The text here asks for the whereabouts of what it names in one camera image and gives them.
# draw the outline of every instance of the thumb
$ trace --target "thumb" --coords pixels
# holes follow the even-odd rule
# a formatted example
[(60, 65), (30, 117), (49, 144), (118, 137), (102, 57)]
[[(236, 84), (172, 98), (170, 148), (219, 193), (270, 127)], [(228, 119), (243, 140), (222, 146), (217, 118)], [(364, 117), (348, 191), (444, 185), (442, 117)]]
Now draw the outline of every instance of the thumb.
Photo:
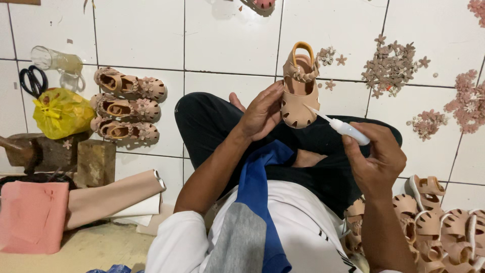
[(367, 160), (360, 152), (357, 141), (350, 136), (342, 135), (342, 142), (345, 148), (345, 154), (349, 158), (350, 166), (355, 169), (367, 164)]

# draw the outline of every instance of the bare foot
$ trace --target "bare foot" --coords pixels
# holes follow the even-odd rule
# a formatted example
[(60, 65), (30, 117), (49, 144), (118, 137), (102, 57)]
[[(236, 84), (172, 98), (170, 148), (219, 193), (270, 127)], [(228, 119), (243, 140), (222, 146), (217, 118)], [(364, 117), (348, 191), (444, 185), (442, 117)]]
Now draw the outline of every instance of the bare foot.
[(326, 158), (326, 155), (317, 154), (314, 152), (309, 152), (305, 150), (298, 149), (298, 154), (296, 155), (295, 163), (292, 167), (296, 168), (306, 168), (315, 166), (320, 160)]
[(229, 102), (237, 107), (239, 110), (241, 110), (243, 113), (246, 112), (246, 107), (241, 104), (236, 93), (232, 92), (229, 94)]

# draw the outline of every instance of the yellow plastic bag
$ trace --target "yellow plastic bag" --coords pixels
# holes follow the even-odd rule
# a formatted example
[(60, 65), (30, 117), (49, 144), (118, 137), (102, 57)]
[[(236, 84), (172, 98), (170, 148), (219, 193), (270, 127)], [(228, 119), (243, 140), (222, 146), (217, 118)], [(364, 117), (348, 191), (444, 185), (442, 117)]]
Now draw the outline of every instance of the yellow plastic bag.
[(49, 88), (33, 103), (37, 127), (50, 139), (87, 131), (96, 116), (87, 99), (64, 88)]

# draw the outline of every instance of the white glue bottle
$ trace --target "white glue bottle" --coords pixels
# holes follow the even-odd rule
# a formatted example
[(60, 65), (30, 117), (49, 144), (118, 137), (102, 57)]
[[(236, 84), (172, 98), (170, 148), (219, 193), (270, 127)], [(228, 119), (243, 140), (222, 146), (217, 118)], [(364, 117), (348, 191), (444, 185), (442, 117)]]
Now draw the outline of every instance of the white glue bottle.
[(313, 111), (320, 117), (326, 119), (330, 126), (335, 131), (337, 131), (337, 133), (353, 137), (355, 140), (357, 140), (357, 143), (360, 146), (364, 146), (370, 143), (371, 140), (368, 137), (366, 137), (363, 133), (359, 132), (356, 128), (352, 127), (350, 124), (343, 122), (339, 119), (330, 119), (326, 115), (320, 114), (320, 112), (316, 109), (313, 109)]

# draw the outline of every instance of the black scissors handle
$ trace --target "black scissors handle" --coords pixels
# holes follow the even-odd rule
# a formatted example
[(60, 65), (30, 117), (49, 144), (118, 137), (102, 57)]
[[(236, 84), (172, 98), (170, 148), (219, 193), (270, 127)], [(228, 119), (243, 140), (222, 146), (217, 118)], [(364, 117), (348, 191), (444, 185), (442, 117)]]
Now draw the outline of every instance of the black scissors handle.
[[(37, 70), (42, 76), (42, 84), (40, 84), (39, 79), (37, 79), (37, 77), (33, 73), (34, 69)], [(27, 74), (27, 77), (29, 78), (29, 83), (32, 90), (29, 90), (27, 88), (27, 85), (25, 84), (25, 74)], [(42, 70), (40, 70), (36, 66), (29, 66), (28, 69), (27, 68), (22, 69), (20, 71), (19, 78), (20, 78), (20, 86), (22, 86), (22, 88), (27, 93), (31, 94), (36, 99), (38, 99), (40, 95), (47, 90), (47, 86), (48, 86), (47, 76)]]

